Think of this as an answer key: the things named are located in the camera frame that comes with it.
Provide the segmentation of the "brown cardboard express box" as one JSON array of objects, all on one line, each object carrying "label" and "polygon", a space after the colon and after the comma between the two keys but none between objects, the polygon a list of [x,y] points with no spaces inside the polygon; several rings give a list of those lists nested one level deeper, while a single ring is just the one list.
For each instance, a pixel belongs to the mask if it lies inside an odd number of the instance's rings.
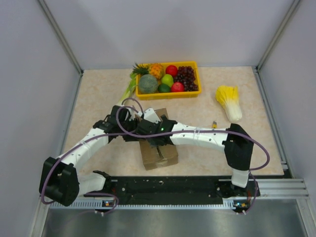
[{"label": "brown cardboard express box", "polygon": [[[162,121],[162,115],[166,115],[168,118],[167,110],[165,108],[155,110],[156,114],[159,116],[160,121]],[[156,136],[172,135],[171,132],[155,134]],[[178,163],[178,152],[174,145],[165,146],[151,146],[146,138],[151,137],[151,135],[137,135],[140,138],[139,145],[142,156],[142,163],[144,168],[148,170],[154,170],[161,167],[171,166]]]}]

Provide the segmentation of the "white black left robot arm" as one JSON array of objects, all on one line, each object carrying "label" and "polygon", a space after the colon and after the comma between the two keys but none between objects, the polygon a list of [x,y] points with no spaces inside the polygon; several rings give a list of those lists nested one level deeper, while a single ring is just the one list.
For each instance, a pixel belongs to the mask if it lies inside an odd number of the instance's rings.
[{"label": "white black left robot arm", "polygon": [[94,171],[89,175],[79,175],[85,163],[102,147],[124,131],[136,128],[136,116],[142,117],[143,111],[133,111],[131,107],[113,106],[109,115],[97,121],[90,131],[70,150],[57,158],[49,157],[42,168],[39,193],[44,204],[57,202],[63,206],[71,205],[77,197],[90,192],[108,195],[112,184],[107,175]]}]

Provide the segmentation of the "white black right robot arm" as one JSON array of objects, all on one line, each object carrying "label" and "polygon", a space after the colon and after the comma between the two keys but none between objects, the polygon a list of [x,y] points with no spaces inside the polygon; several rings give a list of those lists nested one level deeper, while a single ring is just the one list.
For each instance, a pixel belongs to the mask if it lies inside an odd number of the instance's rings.
[{"label": "white black right robot arm", "polygon": [[249,188],[248,179],[254,142],[243,128],[232,123],[229,128],[199,128],[163,116],[160,122],[142,119],[135,133],[145,136],[154,146],[193,145],[218,150],[225,154],[232,169],[231,191],[243,195]]}]

